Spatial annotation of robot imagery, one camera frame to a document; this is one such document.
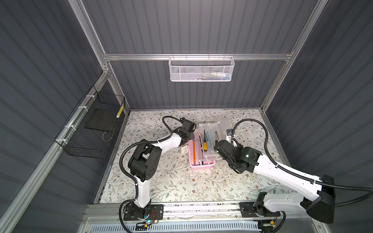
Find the black yellow screwdriver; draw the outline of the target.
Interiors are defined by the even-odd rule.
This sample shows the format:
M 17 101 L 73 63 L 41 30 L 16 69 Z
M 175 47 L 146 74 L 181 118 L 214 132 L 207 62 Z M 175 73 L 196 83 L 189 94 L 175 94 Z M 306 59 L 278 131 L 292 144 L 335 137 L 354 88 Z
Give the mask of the black yellow screwdriver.
M 204 150 L 204 152 L 208 151 L 207 134 L 206 134 L 205 130 L 204 130 L 204 136 L 203 136 L 203 150 Z

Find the orange pencil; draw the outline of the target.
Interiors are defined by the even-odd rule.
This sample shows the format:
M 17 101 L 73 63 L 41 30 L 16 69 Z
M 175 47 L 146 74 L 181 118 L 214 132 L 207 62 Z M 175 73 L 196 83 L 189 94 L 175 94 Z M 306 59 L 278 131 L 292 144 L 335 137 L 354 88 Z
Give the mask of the orange pencil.
M 193 145 L 193 164 L 195 165 L 196 164 L 196 153 L 195 153 L 195 141 L 193 140 L 192 141 L 192 145 Z

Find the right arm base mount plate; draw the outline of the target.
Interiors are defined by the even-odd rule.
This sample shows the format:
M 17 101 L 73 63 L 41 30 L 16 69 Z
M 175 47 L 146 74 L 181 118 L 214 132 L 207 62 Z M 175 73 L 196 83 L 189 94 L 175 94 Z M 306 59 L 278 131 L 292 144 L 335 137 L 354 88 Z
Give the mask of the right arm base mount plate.
M 271 212 L 263 206 L 256 207 L 255 202 L 240 202 L 239 203 L 240 212 L 242 217 L 279 217 L 281 213 Z

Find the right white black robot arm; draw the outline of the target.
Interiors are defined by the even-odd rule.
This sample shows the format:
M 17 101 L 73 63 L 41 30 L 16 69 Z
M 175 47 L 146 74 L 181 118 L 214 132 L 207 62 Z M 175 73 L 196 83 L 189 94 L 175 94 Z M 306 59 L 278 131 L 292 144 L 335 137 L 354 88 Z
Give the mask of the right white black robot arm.
M 288 211 L 307 213 L 323 223 L 334 222 L 334 189 L 317 184 L 320 180 L 318 176 L 302 173 L 281 163 L 274 164 L 259 150 L 242 146 L 236 148 L 226 140 L 218 141 L 214 150 L 236 173 L 247 171 L 262 175 L 294 190 L 293 194 L 260 192 L 253 209 L 259 216 Z

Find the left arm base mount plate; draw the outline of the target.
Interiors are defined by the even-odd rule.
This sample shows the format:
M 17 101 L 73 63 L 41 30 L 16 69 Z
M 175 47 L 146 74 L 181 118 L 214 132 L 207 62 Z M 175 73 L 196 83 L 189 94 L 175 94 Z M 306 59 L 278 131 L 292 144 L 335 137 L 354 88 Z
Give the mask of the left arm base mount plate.
M 123 220 L 162 220 L 164 205 L 148 204 L 144 208 L 140 208 L 134 203 L 127 204 L 123 211 Z

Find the pink plastic tool box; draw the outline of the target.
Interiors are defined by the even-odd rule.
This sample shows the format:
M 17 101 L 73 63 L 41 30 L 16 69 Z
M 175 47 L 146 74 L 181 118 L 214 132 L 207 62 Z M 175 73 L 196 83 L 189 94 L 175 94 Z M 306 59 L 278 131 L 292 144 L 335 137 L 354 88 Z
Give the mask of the pink plastic tool box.
M 217 119 L 216 122 L 212 123 L 202 123 L 198 124 L 196 130 L 194 131 L 195 136 L 195 153 L 196 153 L 196 164 L 193 164 L 193 145 L 192 140 L 188 141 L 187 149 L 189 155 L 189 165 L 193 170 L 203 170 L 203 169 L 211 169 L 216 165 L 216 162 L 221 160 L 222 158 L 218 153 L 214 150 L 215 146 L 215 132 L 218 132 L 219 141 L 226 140 L 226 130 L 232 129 L 231 124 L 229 121 L 224 118 L 220 117 Z M 199 133 L 201 134 L 202 144 L 203 144 L 203 136 L 204 130 L 207 134 L 207 145 L 208 151 L 201 152 L 201 144 L 199 141 Z

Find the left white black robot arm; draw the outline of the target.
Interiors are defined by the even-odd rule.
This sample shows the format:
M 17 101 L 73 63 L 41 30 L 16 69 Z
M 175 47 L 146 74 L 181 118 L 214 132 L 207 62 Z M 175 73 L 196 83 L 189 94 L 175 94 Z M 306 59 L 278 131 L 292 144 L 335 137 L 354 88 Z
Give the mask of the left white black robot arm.
M 151 212 L 150 179 L 156 173 L 161 155 L 194 139 L 194 122 L 173 116 L 163 117 L 162 122 L 169 134 L 159 140 L 143 139 L 135 143 L 135 150 L 128 162 L 130 172 L 123 170 L 135 182 L 136 194 L 131 207 L 137 217 L 142 219 Z

